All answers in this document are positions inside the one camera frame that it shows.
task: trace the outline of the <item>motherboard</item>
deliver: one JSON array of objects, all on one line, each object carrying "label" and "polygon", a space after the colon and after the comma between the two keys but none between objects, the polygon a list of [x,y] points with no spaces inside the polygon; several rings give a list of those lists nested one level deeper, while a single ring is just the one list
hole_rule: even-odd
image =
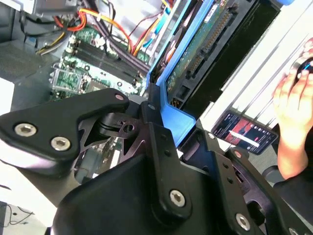
[{"label": "motherboard", "polygon": [[[127,49],[126,43],[120,41],[120,45]],[[143,52],[138,58],[149,60]],[[51,101],[105,88],[115,88],[126,95],[142,95],[145,89],[145,76],[121,61],[91,27],[71,35],[53,70]]]}]

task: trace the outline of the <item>finger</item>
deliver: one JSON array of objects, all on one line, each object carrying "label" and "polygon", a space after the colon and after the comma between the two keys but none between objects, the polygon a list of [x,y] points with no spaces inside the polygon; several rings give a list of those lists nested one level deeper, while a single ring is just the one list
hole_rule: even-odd
[{"label": "finger", "polygon": [[279,97],[280,97],[280,92],[282,90],[282,87],[286,81],[287,77],[285,75],[285,78],[283,78],[283,80],[280,81],[280,83],[278,84],[278,86],[276,87],[274,94],[273,94],[273,104],[275,107],[279,106]]},{"label": "finger", "polygon": [[279,97],[279,109],[280,110],[284,110],[287,106],[289,94],[294,85],[296,73],[297,73],[297,70],[292,69],[282,87],[282,90],[280,92],[280,97]]},{"label": "finger", "polygon": [[313,74],[309,74],[307,84],[302,92],[299,110],[312,112],[313,109]]},{"label": "finger", "polygon": [[313,48],[310,48],[310,49],[304,49],[304,53],[302,54],[302,57],[304,57],[304,58],[310,58],[310,57],[312,57],[312,55],[313,55]]},{"label": "finger", "polygon": [[295,86],[292,88],[290,92],[290,95],[288,98],[288,105],[287,105],[288,111],[290,113],[293,113],[293,112],[295,113],[299,108],[300,98],[306,86],[308,76],[309,76],[309,71],[303,70],[299,81],[295,84]]},{"label": "finger", "polygon": [[310,38],[305,44],[304,48],[312,47],[313,46],[313,38]]}]

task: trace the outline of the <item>smartphone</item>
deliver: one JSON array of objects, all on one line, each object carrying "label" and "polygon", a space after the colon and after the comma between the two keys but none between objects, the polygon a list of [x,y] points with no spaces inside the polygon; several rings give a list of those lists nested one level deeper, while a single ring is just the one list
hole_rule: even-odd
[{"label": "smartphone", "polygon": [[228,110],[213,127],[212,133],[219,139],[260,155],[277,138],[270,129]]}]

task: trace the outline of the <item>bolt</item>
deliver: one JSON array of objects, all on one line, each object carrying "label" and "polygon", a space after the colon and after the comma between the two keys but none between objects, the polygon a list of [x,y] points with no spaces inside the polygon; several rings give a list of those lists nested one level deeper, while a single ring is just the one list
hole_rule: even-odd
[{"label": "bolt", "polygon": [[57,136],[51,140],[51,146],[57,151],[66,151],[70,148],[70,141],[65,137]]},{"label": "bolt", "polygon": [[297,231],[295,229],[293,229],[293,228],[289,228],[289,233],[291,235],[298,235]]},{"label": "bolt", "polygon": [[171,201],[178,207],[183,207],[185,205],[185,197],[178,190],[172,190],[170,192]]},{"label": "bolt", "polygon": [[208,132],[207,134],[208,134],[208,136],[209,136],[211,139],[214,139],[214,138],[215,138],[215,136],[214,136],[212,133]]},{"label": "bolt", "polygon": [[234,154],[235,154],[238,158],[241,158],[240,152],[234,151]]},{"label": "bolt", "polygon": [[250,230],[249,221],[242,214],[240,213],[236,214],[236,220],[240,227],[242,227],[244,230],[246,231]]},{"label": "bolt", "polygon": [[152,104],[148,104],[148,107],[149,107],[150,109],[153,109],[153,110],[156,109],[155,106],[153,106]]},{"label": "bolt", "polygon": [[14,128],[14,131],[19,136],[30,137],[36,134],[37,129],[32,124],[21,123]]},{"label": "bolt", "polygon": [[120,94],[116,94],[115,97],[116,97],[117,99],[119,99],[119,100],[124,100],[124,97],[121,96]]}]

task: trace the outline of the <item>computer mouse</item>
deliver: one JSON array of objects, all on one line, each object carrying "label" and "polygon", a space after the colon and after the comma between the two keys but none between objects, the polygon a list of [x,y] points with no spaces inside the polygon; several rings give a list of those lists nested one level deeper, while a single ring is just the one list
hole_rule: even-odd
[{"label": "computer mouse", "polygon": [[302,70],[308,70],[309,73],[313,73],[313,66],[311,65],[312,61],[313,61],[313,57],[310,57],[310,58],[300,57],[294,62],[294,64],[292,65],[292,68],[297,69],[297,76],[294,81],[294,85],[299,81]]}]

